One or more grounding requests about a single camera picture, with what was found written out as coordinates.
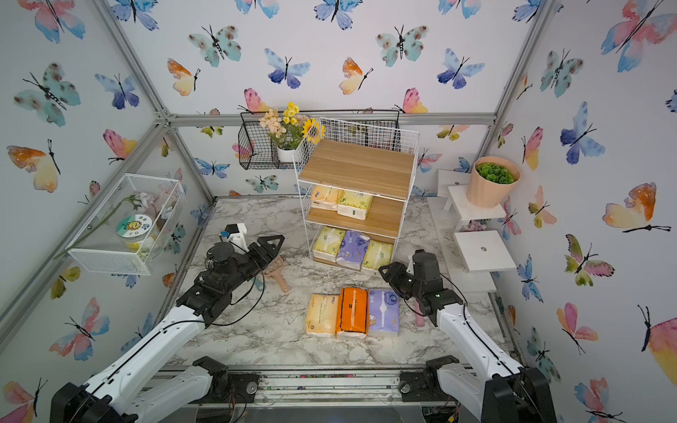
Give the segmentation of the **yellow green tissue pack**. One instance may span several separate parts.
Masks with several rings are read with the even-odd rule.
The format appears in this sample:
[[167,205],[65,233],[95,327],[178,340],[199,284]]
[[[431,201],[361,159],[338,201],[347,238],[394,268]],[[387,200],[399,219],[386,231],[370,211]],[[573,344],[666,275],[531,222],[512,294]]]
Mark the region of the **yellow green tissue pack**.
[[366,220],[373,198],[370,194],[344,190],[338,202],[337,213],[355,220]]

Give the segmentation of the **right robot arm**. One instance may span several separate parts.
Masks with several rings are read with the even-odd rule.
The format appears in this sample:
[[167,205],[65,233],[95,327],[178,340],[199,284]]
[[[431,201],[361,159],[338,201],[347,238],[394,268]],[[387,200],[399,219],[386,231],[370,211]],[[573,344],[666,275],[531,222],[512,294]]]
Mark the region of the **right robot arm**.
[[502,350],[472,318],[467,300],[444,285],[437,257],[425,250],[412,256],[413,270],[401,262],[378,269],[404,301],[414,299],[428,318],[458,347],[426,365],[424,387],[451,397],[478,422],[556,422],[549,382],[537,368],[526,368]]

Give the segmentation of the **orange tissue pack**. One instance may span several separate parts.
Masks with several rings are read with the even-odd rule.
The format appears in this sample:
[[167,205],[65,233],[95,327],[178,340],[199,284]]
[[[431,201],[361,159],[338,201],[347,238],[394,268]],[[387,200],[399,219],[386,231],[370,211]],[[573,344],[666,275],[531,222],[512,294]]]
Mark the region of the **orange tissue pack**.
[[368,334],[368,291],[344,287],[338,300],[337,338],[362,339]]

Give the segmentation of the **beige tissue pack top shelf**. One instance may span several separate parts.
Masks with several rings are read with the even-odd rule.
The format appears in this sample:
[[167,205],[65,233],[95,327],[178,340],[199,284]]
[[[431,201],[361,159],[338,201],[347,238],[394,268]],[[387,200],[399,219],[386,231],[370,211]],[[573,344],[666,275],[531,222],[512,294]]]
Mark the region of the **beige tissue pack top shelf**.
[[305,321],[305,333],[312,337],[333,338],[336,335],[340,296],[313,294]]

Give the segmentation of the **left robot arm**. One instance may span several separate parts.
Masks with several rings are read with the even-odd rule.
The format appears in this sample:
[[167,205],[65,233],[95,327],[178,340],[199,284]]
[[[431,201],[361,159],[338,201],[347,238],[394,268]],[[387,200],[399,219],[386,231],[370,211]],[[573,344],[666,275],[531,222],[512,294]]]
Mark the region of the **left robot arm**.
[[207,399],[245,400],[237,394],[227,365],[210,357],[193,362],[167,382],[146,384],[179,350],[218,324],[235,304],[242,284],[264,276],[280,255],[282,234],[246,245],[243,224],[228,225],[206,254],[206,269],[176,306],[139,343],[84,384],[65,384],[51,399],[52,422],[159,422],[190,403]]

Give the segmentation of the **purple tissue pack shelf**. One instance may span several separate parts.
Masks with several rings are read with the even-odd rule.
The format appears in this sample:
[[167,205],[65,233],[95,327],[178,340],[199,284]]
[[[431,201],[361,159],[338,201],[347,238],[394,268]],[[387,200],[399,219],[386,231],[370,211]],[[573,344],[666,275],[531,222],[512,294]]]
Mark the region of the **purple tissue pack shelf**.
[[400,334],[400,298],[390,289],[368,291],[368,335],[396,337]]

